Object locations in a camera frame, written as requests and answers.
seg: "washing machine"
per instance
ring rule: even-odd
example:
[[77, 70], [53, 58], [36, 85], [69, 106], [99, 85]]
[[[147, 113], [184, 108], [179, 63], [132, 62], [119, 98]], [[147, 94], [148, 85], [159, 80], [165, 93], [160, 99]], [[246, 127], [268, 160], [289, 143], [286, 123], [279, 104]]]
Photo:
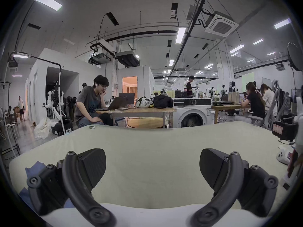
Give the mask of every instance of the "washing machine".
[[210, 98], [173, 98], [174, 128], [194, 127], [214, 123]]

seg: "smoke detector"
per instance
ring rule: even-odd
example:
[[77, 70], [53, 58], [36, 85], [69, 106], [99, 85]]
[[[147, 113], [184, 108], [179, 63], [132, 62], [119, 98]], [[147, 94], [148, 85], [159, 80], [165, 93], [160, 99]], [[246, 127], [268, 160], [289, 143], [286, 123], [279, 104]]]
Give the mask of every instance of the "smoke detector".
[[226, 37], [233, 32], [239, 25], [233, 19], [223, 13], [215, 11], [206, 21], [205, 32]]

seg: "gray t-shirt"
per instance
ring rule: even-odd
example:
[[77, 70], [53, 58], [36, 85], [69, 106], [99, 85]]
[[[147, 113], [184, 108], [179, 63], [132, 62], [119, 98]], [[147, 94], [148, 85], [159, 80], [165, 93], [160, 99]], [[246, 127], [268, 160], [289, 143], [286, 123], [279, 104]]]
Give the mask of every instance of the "gray t-shirt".
[[[81, 102], [84, 104], [86, 110], [89, 114], [92, 114], [96, 108], [101, 107], [101, 98], [100, 95], [96, 95], [94, 92], [94, 88], [91, 86], [85, 86], [79, 97], [78, 102]], [[76, 106], [75, 114], [74, 114], [74, 120], [76, 124], [80, 119], [82, 119], [84, 116], [81, 113], [80, 109]]]

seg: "white plastic bag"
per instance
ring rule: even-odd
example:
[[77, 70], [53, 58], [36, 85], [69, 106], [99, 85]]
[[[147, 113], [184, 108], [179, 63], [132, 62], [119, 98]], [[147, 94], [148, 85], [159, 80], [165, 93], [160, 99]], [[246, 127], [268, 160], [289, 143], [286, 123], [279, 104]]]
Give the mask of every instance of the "white plastic bag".
[[34, 134], [36, 139], [45, 139], [47, 136], [49, 136], [50, 132], [51, 132], [51, 125], [46, 118], [43, 118], [34, 129]]
[[136, 99], [136, 107], [137, 108], [149, 108], [149, 106], [153, 104], [153, 102], [146, 97], [141, 97]]

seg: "black backpack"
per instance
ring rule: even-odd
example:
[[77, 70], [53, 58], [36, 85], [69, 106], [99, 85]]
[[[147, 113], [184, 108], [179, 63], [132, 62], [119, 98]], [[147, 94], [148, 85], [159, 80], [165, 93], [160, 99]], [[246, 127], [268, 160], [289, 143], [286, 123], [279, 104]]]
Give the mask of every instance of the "black backpack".
[[173, 100], [169, 96], [159, 95], [154, 97], [154, 107], [155, 108], [172, 108]]

